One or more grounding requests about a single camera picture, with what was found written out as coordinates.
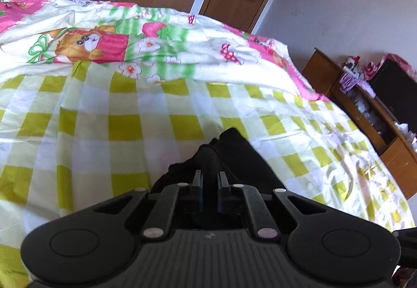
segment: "bed sheet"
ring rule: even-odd
[[[28,282],[19,247],[32,229],[150,187],[230,127],[289,190],[389,230],[414,227],[366,136],[311,90],[284,44],[168,9],[23,3],[0,16],[0,286]],[[112,40],[127,46],[106,59]],[[73,63],[86,43],[101,54]]]

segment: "bear's ear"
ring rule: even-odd
[[[106,32],[106,33],[110,33],[110,34],[115,34],[116,33],[116,27],[114,26],[97,26],[94,28],[97,31],[102,31],[102,32]]]
[[[103,51],[101,49],[95,49],[88,55],[88,59],[91,61],[102,60]]]
[[[58,36],[58,34],[61,33],[64,29],[65,27],[60,29],[54,29],[53,31],[43,32],[42,34],[49,34],[53,39],[55,39]]]

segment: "checkered bed sheet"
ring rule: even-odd
[[[8,80],[0,111],[0,285],[7,288],[28,282],[19,246],[30,230],[150,188],[170,164],[230,127],[289,190],[389,230],[414,226],[370,142],[332,103],[253,85],[152,85],[79,62],[72,77]]]

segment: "folded clothes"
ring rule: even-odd
[[[261,194],[271,194],[274,188],[285,188],[266,161],[236,128],[230,128],[199,147],[197,153],[183,163],[168,168],[153,186],[151,193],[161,192],[167,185],[191,183],[195,171],[204,174],[204,187],[217,187],[217,174],[224,171],[229,184],[241,183],[254,186]]]
[[[344,73],[340,78],[340,90],[343,93],[349,92],[355,85],[358,85],[362,88],[366,93],[370,95],[370,97],[374,98],[376,96],[374,90],[365,80],[359,79],[356,76],[350,73]]]

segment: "pink strawberry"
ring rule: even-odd
[[[166,27],[166,24],[163,22],[148,22],[143,25],[142,32],[146,37],[158,37],[157,31],[160,31],[162,28]]]

